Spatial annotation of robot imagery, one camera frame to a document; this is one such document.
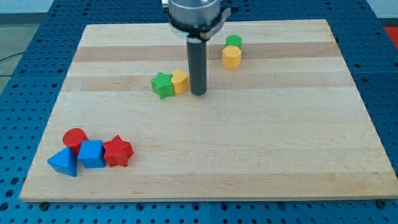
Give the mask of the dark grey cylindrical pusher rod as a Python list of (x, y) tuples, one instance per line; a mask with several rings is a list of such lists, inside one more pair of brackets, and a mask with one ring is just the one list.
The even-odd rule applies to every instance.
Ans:
[(200, 96), (207, 91), (206, 42), (187, 41), (190, 91)]

